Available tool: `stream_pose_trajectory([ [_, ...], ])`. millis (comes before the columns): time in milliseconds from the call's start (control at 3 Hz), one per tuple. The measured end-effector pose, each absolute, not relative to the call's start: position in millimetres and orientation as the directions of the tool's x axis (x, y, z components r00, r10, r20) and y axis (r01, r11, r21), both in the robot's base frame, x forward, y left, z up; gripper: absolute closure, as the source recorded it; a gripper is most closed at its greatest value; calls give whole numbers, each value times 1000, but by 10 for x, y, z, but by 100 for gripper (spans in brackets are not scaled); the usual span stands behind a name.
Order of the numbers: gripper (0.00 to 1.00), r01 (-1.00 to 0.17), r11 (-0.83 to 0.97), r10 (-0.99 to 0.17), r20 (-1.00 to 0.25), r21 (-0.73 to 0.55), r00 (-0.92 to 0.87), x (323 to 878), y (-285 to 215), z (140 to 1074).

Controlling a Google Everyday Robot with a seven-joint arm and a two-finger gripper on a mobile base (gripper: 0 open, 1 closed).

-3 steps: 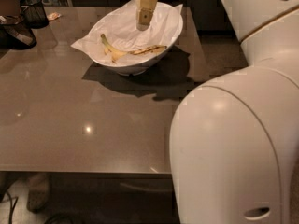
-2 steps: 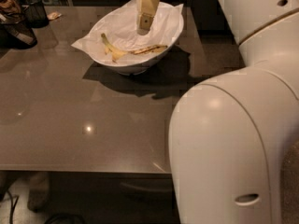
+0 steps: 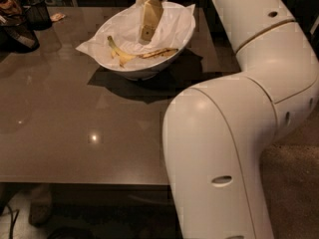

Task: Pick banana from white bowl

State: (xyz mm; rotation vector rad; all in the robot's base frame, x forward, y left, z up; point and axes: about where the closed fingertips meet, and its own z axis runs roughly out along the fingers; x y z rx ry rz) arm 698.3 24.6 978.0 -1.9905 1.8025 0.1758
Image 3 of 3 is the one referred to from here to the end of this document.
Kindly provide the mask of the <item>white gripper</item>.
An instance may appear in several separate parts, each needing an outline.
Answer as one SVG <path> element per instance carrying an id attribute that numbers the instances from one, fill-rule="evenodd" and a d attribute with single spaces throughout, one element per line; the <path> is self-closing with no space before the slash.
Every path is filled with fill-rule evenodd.
<path id="1" fill-rule="evenodd" d="M 143 6 L 141 39 L 150 42 L 156 32 L 163 13 L 160 0 L 136 0 L 137 6 Z"/>

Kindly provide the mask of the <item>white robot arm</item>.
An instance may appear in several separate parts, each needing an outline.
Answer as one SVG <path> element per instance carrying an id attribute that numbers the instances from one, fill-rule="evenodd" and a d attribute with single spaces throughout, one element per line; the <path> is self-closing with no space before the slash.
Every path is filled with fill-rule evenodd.
<path id="1" fill-rule="evenodd" d="M 240 73 L 169 104 L 163 155 L 183 239 L 273 239 L 259 157 L 318 102 L 319 66 L 281 0 L 212 0 Z"/>

